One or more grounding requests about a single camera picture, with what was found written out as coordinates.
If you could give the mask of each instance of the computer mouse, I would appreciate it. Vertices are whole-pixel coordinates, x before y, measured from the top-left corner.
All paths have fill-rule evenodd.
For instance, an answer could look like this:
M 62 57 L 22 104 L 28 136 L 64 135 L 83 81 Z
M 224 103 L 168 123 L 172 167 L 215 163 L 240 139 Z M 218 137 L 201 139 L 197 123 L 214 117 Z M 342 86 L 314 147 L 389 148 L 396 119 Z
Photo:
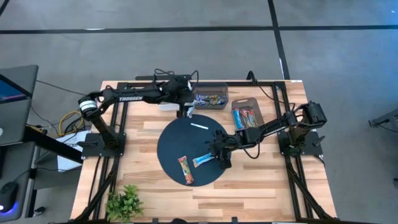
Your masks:
M 8 182 L 0 189 L 0 212 L 5 213 L 12 209 L 18 193 L 18 184 Z

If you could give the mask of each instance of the small succulent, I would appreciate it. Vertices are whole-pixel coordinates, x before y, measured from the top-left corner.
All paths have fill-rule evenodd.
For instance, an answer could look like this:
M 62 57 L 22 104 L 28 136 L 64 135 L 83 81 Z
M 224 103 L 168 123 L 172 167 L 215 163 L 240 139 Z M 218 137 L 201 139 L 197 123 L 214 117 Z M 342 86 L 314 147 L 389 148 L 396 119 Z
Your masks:
M 126 185 L 124 186 L 123 193 L 109 193 L 109 200 L 106 203 L 106 212 L 108 213 L 108 221 L 122 221 L 129 222 L 131 218 L 137 214 L 143 215 L 143 208 L 136 194 L 137 186 Z

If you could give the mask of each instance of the white label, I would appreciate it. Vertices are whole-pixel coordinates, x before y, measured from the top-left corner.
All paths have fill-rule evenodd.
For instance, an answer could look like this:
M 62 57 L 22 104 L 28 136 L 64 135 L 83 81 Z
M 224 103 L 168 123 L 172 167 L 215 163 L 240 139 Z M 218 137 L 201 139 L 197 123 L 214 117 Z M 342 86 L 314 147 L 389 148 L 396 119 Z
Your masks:
M 199 125 L 199 124 L 194 124 L 194 123 L 191 123 L 191 125 L 192 126 L 195 126 L 195 127 L 198 127 L 198 128 L 203 128 L 203 129 L 209 129 L 209 128 L 207 128 L 207 127 L 204 127 L 204 126 L 202 126 L 202 125 Z
M 142 100 L 142 96 L 130 96 L 130 97 L 120 97 L 119 101 L 139 101 Z

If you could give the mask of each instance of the plastic container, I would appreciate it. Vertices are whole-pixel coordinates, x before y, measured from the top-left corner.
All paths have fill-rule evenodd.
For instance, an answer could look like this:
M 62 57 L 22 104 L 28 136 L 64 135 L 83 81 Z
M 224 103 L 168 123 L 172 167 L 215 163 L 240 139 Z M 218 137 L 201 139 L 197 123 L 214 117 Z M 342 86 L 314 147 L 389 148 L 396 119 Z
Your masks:
M 264 124 L 259 104 L 253 97 L 232 101 L 231 113 L 236 130 L 255 128 Z
M 226 83 L 199 82 L 193 84 L 197 110 L 222 110 L 228 103 Z

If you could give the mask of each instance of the blue snack bar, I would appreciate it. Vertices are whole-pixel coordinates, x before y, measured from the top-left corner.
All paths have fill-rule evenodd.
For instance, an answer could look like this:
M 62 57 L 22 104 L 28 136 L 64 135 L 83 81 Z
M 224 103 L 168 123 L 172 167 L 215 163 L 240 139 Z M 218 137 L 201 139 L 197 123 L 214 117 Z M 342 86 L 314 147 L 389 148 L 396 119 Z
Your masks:
M 244 125 L 243 125 L 243 123 L 241 121 L 241 118 L 239 116 L 239 108 L 235 108 L 233 114 L 234 114 L 234 120 L 235 120 L 236 127 L 238 129 L 244 128 Z
M 207 161 L 210 161 L 210 160 L 212 160 L 212 159 L 214 159 L 214 157 L 211 155 L 211 152 L 209 152 L 208 154 L 206 154 L 206 155 L 204 155 L 204 156 L 201 156 L 201 157 L 197 157 L 197 158 L 192 159 L 192 161 L 193 161 L 193 165 L 194 165 L 195 168 L 196 168 L 196 167 L 198 167 L 200 164 L 203 164 L 203 163 L 205 163 L 205 162 L 207 162 Z

